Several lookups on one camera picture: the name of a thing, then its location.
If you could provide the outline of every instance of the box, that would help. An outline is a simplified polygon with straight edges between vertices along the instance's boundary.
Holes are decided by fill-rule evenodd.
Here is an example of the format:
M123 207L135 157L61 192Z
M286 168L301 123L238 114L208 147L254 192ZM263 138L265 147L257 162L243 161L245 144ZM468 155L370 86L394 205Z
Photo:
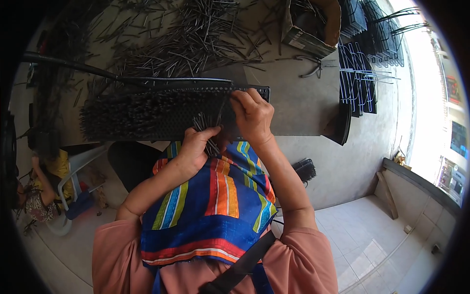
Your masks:
M290 14L291 0L286 1L281 40L284 44L308 51L321 59L337 48L341 28L341 7L337 0L310 0L310 2L321 8L327 17L323 32L325 41L303 31L292 23Z

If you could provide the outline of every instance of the hand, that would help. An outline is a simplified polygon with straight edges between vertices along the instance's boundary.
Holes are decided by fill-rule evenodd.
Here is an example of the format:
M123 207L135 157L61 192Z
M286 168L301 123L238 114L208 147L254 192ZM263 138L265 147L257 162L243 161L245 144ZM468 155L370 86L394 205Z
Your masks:
M170 161L176 164L183 177L183 183L195 176L207 161L204 149L207 140L220 132L220 127L210 127L202 132L197 132L190 127L184 132L184 141L178 155Z
M37 157L36 155L33 155L31 158L31 162L32 162L33 168L39 168L39 157Z
M236 123L243 138L254 148L274 138L269 126L274 107L250 88L246 92L234 91L230 99L236 114Z

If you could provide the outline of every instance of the pink sleeve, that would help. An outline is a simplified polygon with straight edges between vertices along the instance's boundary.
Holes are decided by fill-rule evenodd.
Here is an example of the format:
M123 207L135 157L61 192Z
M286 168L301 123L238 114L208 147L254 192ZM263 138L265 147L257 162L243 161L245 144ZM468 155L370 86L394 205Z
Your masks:
M284 234L263 264L274 293L338 293L331 247L317 230L297 228Z
M142 264L137 223L121 220L96 229L92 277L94 293L151 293L154 278Z

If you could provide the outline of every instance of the pink shirt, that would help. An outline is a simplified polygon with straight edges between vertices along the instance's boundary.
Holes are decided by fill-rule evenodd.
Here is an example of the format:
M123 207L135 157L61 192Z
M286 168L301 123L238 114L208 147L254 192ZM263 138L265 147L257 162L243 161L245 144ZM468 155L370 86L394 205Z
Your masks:
M92 276L94 293L151 293L154 278L142 264L140 226L121 220L96 229ZM333 255L325 235L309 228L284 231L264 256L274 293L338 293ZM160 276L168 294L196 294L229 266L218 261L178 262ZM246 276L231 293L255 294Z

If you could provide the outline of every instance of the black hose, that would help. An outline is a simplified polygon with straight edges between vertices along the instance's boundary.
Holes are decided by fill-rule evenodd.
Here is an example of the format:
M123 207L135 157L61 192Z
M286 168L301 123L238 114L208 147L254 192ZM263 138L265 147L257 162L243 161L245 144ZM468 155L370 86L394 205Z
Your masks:
M223 82L223 83L233 84L232 80L216 79L216 78L156 78L156 77L118 76L116 74L99 69L91 65L81 64L81 63L77 63L74 61L63 60L63 59L54 58L54 57L50 57L46 55L40 55L39 53L31 52L31 51L26 51L24 53L22 61L23 62L35 62L35 63L45 62L49 64L56 64L59 66L72 68L81 72L88 72L90 74L95 74L95 75L112 79L115 81L125 82L125 83L129 83L129 84L133 84L136 86L145 87L149 89L162 89L162 88L167 87L167 85L153 86L153 85L142 84L138 81L139 80L144 80L144 81L152 80L152 81L160 81L160 82L172 82L172 81L193 81L193 82L206 81L207 82L207 81L211 81L211 82Z

